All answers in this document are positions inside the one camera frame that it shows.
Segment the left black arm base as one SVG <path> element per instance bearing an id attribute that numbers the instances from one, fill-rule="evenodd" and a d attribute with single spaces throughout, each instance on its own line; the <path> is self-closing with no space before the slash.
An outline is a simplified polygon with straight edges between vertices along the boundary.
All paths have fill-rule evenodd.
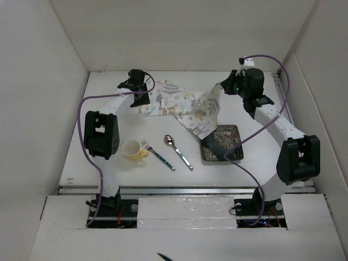
<path id="1" fill-rule="evenodd" d="M 101 204 L 96 214 L 100 194 L 90 201 L 86 201 L 89 206 L 88 228 L 137 228 L 138 204 L 137 199 L 123 199 L 120 191 L 114 197 L 101 197 Z"/>

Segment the white floral cloth napkin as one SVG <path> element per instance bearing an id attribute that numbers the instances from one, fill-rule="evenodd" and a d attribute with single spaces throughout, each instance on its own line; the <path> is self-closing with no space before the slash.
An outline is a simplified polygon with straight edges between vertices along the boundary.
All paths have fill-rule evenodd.
<path id="1" fill-rule="evenodd" d="M 173 116 L 183 127 L 204 139 L 218 126 L 222 86 L 210 91 L 192 91 L 168 80 L 156 82 L 150 92 L 150 104 L 141 105 L 143 116 Z"/>

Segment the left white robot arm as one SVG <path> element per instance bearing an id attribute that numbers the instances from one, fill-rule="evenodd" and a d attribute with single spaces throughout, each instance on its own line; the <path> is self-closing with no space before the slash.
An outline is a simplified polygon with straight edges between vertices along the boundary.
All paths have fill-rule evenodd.
<path id="1" fill-rule="evenodd" d="M 100 109 L 88 111 L 85 114 L 83 145 L 91 156 L 92 165 L 100 173 L 100 192 L 97 194 L 97 205 L 108 215 L 116 215 L 121 210 L 119 181 L 113 163 L 114 155 L 120 144 L 117 117 L 131 107 L 149 104 L 148 93 L 153 90 L 148 87 L 146 79 L 155 81 L 144 70 L 132 69 L 128 79 L 118 85 L 118 92 L 111 95 L 89 96 L 84 100 L 108 98 L 109 101 Z"/>

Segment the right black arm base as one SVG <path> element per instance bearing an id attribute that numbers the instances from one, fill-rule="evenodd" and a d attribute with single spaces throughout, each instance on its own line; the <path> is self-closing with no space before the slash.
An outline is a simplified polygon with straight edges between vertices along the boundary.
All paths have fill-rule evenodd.
<path id="1" fill-rule="evenodd" d="M 236 217 L 237 228 L 287 228 L 281 199 L 266 201 L 262 215 L 262 198 L 258 189 L 252 198 L 235 198 L 229 213 Z"/>

